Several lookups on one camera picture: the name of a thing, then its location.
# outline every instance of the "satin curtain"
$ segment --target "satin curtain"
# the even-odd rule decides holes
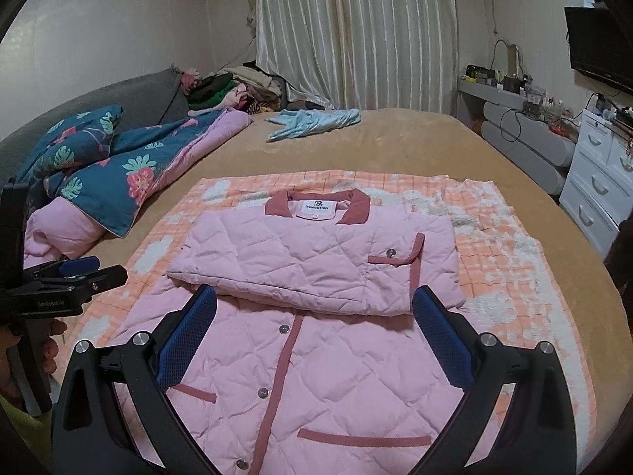
[[[257,62],[290,99],[451,113],[455,0],[257,0]]]

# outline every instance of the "drawer handle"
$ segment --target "drawer handle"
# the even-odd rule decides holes
[[[622,168],[624,171],[633,171],[633,165],[629,162],[628,157],[620,157],[620,162],[622,163]]]
[[[593,219],[591,219],[587,215],[585,216],[585,218],[582,217],[584,212],[585,212],[585,208],[583,206],[578,207],[578,217],[580,218],[580,221],[584,223],[585,226],[593,225],[594,223]]]
[[[602,140],[596,139],[591,134],[589,134],[589,142],[593,144],[594,146],[600,146],[602,144]]]
[[[606,185],[600,184],[596,175],[591,175],[591,184],[593,184],[593,187],[598,194],[605,195],[609,192],[609,188]]]

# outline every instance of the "clothing label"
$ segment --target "clothing label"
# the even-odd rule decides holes
[[[336,202],[331,200],[306,200],[297,216],[305,220],[331,220],[336,214]]]

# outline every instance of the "green sleeve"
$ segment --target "green sleeve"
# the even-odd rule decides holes
[[[0,405],[6,412],[18,435],[48,469],[51,468],[51,412],[33,418],[0,396]]]

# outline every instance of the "blue textured pad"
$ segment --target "blue textured pad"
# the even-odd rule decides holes
[[[474,382],[472,356],[438,304],[422,288],[413,295],[413,317],[422,329],[446,378],[452,386],[467,390]]]
[[[217,308],[215,291],[206,287],[158,354],[156,383],[162,392],[182,381]]]
[[[66,261],[59,267],[60,277],[78,277],[93,273],[99,269],[100,263],[97,257],[84,257],[74,261]]]

